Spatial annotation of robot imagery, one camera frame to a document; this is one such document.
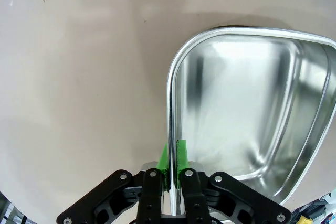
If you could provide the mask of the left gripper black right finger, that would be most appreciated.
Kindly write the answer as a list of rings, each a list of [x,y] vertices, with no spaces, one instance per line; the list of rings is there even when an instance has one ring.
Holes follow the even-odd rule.
[[[220,223],[215,210],[232,223],[289,223],[291,212],[225,172],[207,176],[188,164],[185,140],[176,146],[177,171],[188,223]]]

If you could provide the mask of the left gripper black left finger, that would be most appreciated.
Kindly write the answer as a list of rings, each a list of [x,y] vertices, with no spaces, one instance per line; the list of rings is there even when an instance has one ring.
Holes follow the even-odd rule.
[[[135,204],[136,223],[160,223],[168,162],[165,146],[154,166],[136,175],[122,169],[115,171],[62,212],[56,223],[113,223]]]

